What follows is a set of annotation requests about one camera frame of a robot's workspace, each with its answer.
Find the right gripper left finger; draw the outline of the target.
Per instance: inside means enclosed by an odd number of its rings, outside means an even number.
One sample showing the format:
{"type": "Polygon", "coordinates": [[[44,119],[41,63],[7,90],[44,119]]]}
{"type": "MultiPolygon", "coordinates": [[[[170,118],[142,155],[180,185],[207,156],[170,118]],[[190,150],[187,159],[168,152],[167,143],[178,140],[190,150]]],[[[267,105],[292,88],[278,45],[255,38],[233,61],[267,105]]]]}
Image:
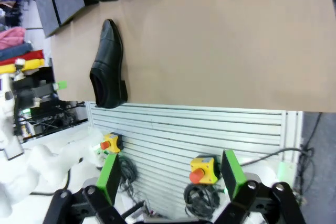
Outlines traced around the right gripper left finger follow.
{"type": "Polygon", "coordinates": [[[126,223],[114,207],[121,180],[118,154],[109,154],[97,182],[76,193],[55,191],[43,223],[83,223],[95,217],[98,223],[126,223]]]}

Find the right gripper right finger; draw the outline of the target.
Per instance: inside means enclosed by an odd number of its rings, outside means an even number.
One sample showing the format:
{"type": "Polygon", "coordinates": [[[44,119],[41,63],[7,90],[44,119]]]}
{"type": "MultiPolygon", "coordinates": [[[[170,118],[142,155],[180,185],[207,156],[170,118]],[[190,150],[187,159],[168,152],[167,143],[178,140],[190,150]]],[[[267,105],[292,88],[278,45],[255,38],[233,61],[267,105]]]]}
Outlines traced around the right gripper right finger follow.
{"type": "Polygon", "coordinates": [[[305,223],[292,189],[286,182],[267,187],[245,176],[232,150],[225,150],[220,165],[230,203],[215,223],[244,223],[250,213],[260,213],[266,223],[305,223]]]}

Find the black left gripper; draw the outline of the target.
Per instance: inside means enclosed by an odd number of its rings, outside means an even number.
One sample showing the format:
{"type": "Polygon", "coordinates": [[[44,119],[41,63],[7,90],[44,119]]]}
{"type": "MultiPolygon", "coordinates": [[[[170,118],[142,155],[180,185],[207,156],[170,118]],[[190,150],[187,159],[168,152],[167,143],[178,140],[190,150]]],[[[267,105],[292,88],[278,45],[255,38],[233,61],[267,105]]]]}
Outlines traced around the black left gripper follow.
{"type": "Polygon", "coordinates": [[[67,88],[67,81],[47,83],[40,85],[34,78],[25,77],[14,81],[13,88],[19,97],[23,98],[42,98],[54,93],[54,90],[67,88]]]}

